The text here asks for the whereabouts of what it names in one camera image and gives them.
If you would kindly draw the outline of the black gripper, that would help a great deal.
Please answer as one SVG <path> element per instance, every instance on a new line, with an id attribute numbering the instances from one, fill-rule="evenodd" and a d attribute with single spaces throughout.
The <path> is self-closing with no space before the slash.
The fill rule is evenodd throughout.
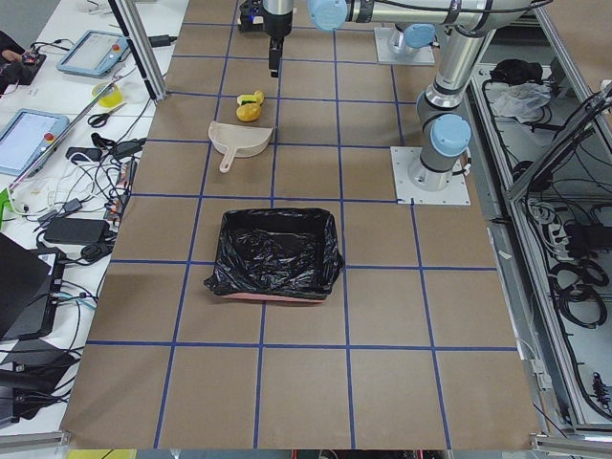
<path id="1" fill-rule="evenodd" d="M 275 14 L 265 11 L 265 32 L 270 39 L 269 71 L 273 78 L 278 78 L 283 55 L 283 39 L 289 35 L 293 26 L 293 11 Z"/>

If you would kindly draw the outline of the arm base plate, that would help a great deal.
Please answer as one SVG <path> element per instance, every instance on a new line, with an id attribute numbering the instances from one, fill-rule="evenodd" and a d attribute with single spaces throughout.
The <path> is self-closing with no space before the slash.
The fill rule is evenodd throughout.
<path id="1" fill-rule="evenodd" d="M 434 38 L 435 28 L 431 24 L 412 24 L 404 31 L 378 27 L 375 29 L 378 62 L 387 65 L 433 66 Z"/>
<path id="2" fill-rule="evenodd" d="M 421 147 L 390 148 L 396 202 L 416 206 L 468 207 L 470 195 L 465 168 L 459 159 L 453 169 L 433 172 L 421 162 Z"/>

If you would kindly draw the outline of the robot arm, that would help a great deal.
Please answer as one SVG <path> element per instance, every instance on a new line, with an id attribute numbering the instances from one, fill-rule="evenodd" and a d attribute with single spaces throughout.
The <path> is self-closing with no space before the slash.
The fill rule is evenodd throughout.
<path id="1" fill-rule="evenodd" d="M 374 1 L 308 1 L 307 11 L 312 24 L 320 31 L 334 32 L 345 22 L 367 23 L 374 14 Z M 271 77 L 279 76 L 284 39 L 293 27 L 294 1 L 263 1 L 261 15 L 264 31 L 270 37 L 269 70 Z M 409 50 L 428 47 L 434 41 L 435 28 L 429 23 L 397 23 L 395 29 L 377 28 L 387 38 L 389 52 L 397 57 Z"/>
<path id="2" fill-rule="evenodd" d="M 457 108 L 494 32 L 532 7 L 530 1 L 309 1 L 313 24 L 331 32 L 346 22 L 433 24 L 450 27 L 447 46 L 433 81 L 418 98 L 424 146 L 408 167 L 416 187 L 436 192 L 447 187 L 452 169 L 468 148 L 470 125 Z"/>

